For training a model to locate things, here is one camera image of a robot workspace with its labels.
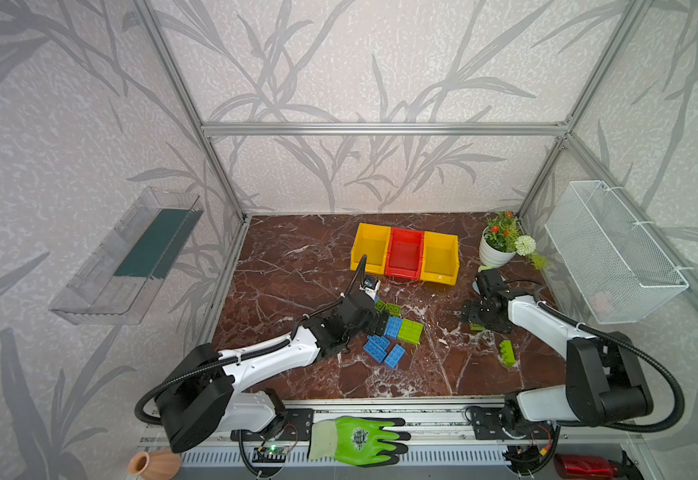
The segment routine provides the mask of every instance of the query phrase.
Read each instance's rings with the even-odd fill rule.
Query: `red plastic bin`
[[[423,232],[392,228],[384,275],[419,280],[423,259]]]

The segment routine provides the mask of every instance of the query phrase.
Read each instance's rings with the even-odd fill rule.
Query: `brown marble surface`
[[[402,317],[424,324],[421,343],[406,350],[397,369],[363,351],[361,333],[341,354],[259,383],[283,399],[378,396],[491,395],[565,382],[561,357],[519,327],[511,335],[473,334],[459,321],[463,302],[477,298],[471,283],[479,266],[487,214],[363,214],[255,216],[251,221],[213,345],[248,346],[290,332],[305,312],[333,301],[351,279],[349,255],[357,226],[369,224],[459,236],[455,286],[381,276],[379,295],[402,305]],[[543,277],[523,257],[499,269],[507,279]],[[529,291],[532,283],[519,283]],[[501,361],[498,344],[511,340],[517,365]]]

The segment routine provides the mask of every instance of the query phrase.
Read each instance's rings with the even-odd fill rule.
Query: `potted plant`
[[[537,269],[546,268],[546,256],[536,251],[536,240],[523,235],[512,212],[502,212],[488,220],[479,241],[479,261],[490,268],[506,264],[515,254],[528,257]]]

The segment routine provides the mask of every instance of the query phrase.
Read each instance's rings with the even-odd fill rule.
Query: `white flower pot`
[[[498,268],[505,265],[517,252],[499,252],[485,241],[485,233],[488,228],[483,230],[483,237],[479,241],[479,262],[490,268]]]

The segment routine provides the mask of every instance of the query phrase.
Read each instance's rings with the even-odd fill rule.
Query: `small vase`
[[[170,480],[179,473],[181,468],[181,456],[170,450],[158,450],[157,452],[139,452],[130,459],[128,473],[141,475],[143,480]]]
[[[479,261],[485,266],[490,268],[498,268],[499,266],[505,265],[517,252],[500,252],[488,245],[485,240],[485,234],[488,232],[488,228],[485,227],[483,230],[482,240],[479,241]]]

